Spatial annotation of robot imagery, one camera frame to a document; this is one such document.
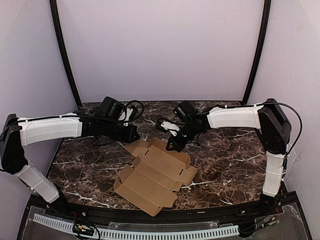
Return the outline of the brown cardboard paper box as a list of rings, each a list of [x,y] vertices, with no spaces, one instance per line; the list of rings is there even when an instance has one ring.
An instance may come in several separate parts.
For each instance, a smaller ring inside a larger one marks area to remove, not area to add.
[[[166,146],[156,137],[125,145],[135,159],[124,166],[113,185],[115,193],[152,217],[171,208],[178,198],[176,193],[197,173],[188,154],[168,151]]]

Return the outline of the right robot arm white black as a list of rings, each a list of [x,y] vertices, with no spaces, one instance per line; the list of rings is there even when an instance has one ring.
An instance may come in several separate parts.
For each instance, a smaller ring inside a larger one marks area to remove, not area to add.
[[[292,125],[274,98],[253,105],[215,105],[202,110],[195,109],[185,100],[173,112],[184,126],[168,139],[167,151],[181,152],[188,142],[211,129],[254,129],[267,156],[262,194],[269,197],[278,194]]]

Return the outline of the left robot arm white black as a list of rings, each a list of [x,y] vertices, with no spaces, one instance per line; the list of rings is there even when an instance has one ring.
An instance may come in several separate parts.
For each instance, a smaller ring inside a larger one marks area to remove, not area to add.
[[[64,138],[107,137],[116,142],[132,143],[140,139],[133,124],[144,113],[142,102],[127,104],[105,97],[91,111],[74,111],[44,117],[7,116],[0,134],[0,170],[20,179],[33,192],[51,204],[63,197],[57,186],[37,170],[25,156],[25,146]]]

